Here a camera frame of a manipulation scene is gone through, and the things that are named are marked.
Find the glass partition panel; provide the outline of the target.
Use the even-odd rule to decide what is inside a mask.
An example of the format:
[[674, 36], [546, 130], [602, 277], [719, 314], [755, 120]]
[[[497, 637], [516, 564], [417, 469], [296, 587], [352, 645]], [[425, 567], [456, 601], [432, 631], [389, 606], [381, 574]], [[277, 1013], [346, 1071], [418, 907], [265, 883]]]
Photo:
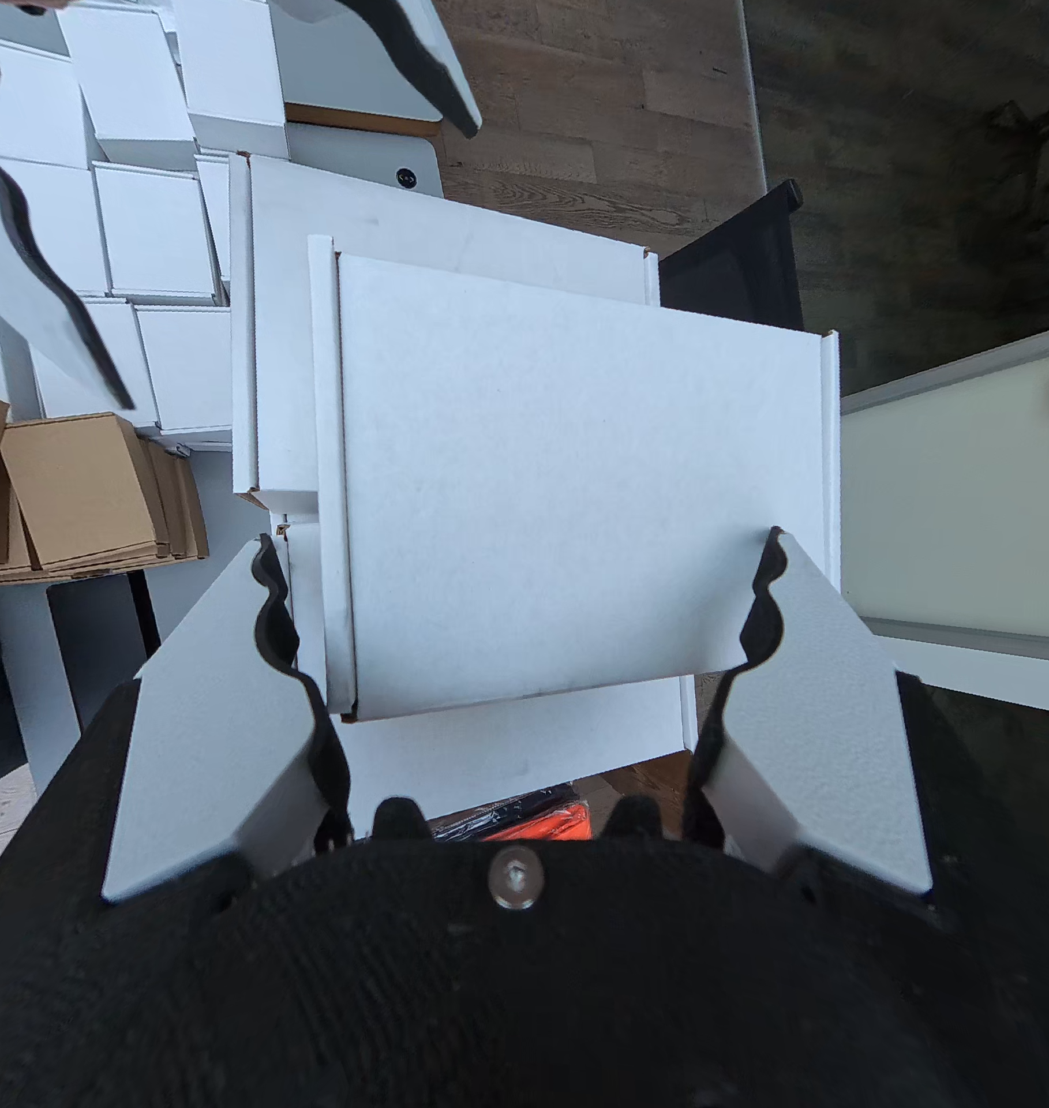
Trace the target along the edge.
[[744, 2], [808, 329], [858, 394], [1049, 330], [1049, 2]]

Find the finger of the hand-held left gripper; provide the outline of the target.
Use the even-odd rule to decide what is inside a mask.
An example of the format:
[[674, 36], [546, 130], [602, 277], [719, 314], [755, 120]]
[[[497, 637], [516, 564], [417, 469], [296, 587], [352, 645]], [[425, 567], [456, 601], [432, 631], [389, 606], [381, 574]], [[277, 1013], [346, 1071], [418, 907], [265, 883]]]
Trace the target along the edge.
[[1, 165], [0, 317], [107, 406], [134, 409], [88, 307], [47, 263], [35, 242], [25, 195]]
[[433, 1], [275, 1], [287, 123], [465, 138], [481, 113]]

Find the white cardboard box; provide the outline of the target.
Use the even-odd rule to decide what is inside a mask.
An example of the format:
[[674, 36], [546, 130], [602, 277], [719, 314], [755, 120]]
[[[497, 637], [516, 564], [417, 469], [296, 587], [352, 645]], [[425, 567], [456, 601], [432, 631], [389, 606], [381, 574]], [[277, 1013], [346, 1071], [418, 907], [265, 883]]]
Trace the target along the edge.
[[341, 253], [660, 307], [646, 247], [420, 193], [232, 154], [232, 490], [312, 513], [317, 462], [309, 238]]
[[839, 336], [309, 242], [327, 705], [727, 671], [768, 533], [839, 585]]

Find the beige door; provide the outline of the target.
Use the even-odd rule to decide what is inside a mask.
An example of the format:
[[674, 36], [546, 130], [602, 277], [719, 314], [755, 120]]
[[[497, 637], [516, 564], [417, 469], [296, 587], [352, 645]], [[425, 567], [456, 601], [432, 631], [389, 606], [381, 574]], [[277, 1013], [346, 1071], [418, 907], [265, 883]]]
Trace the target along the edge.
[[1049, 711], [1049, 330], [841, 401], [841, 586], [902, 671]]

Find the pile of white boxes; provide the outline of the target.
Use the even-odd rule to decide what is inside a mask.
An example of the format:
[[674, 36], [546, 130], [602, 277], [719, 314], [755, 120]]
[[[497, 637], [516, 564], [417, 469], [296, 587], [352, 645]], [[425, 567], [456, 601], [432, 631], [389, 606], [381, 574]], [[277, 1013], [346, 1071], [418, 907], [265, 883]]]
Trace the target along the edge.
[[232, 450], [228, 160], [289, 154], [266, 2], [0, 2], [0, 165], [136, 407]]

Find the stack of wrapped coloured cloths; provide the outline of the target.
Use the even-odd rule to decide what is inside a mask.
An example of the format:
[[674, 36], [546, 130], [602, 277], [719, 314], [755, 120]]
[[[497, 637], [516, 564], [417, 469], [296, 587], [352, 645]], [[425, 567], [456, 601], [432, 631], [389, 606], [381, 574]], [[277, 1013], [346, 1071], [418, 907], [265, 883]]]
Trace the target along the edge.
[[430, 822], [435, 839], [469, 841], [590, 841], [589, 807], [574, 784], [551, 784]]

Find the stack of brown flat boxes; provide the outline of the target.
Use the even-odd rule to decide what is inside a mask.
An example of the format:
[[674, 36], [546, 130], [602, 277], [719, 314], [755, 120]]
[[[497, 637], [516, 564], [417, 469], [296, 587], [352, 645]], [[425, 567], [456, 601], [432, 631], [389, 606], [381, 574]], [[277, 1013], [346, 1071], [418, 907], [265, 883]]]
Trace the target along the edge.
[[209, 554], [188, 459], [114, 413], [9, 422], [0, 399], [0, 586]]

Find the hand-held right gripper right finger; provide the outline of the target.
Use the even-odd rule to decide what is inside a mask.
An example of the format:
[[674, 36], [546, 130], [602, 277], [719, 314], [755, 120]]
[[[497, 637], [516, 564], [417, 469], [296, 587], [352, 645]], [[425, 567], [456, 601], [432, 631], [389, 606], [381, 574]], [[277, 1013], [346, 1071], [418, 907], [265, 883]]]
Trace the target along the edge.
[[933, 886], [897, 671], [793, 535], [769, 531], [698, 733], [683, 838], [777, 873], [814, 850], [911, 895]]

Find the white box wall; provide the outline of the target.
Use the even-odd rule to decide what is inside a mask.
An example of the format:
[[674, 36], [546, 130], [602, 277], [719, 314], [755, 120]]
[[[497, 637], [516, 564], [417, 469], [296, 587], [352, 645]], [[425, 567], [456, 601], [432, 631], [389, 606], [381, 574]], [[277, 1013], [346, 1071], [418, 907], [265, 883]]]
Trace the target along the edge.
[[432, 820], [692, 750], [698, 733], [693, 676], [362, 724], [332, 719], [358, 839], [391, 796], [414, 800]]

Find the black mesh chair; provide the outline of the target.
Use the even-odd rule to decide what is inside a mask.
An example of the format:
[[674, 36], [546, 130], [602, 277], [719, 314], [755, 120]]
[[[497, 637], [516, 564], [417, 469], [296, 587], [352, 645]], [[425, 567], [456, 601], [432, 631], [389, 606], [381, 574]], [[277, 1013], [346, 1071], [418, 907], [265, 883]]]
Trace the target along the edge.
[[805, 330], [792, 217], [803, 205], [789, 177], [658, 264], [664, 308]]

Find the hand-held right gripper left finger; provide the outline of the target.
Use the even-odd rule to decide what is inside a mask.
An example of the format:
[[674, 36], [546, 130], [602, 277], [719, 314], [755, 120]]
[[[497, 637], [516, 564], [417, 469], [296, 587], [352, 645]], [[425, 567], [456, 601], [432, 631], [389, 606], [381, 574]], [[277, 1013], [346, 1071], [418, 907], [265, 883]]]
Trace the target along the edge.
[[272, 537], [244, 545], [138, 671], [102, 896], [215, 859], [280, 873], [321, 825], [351, 840], [351, 772], [299, 639]]

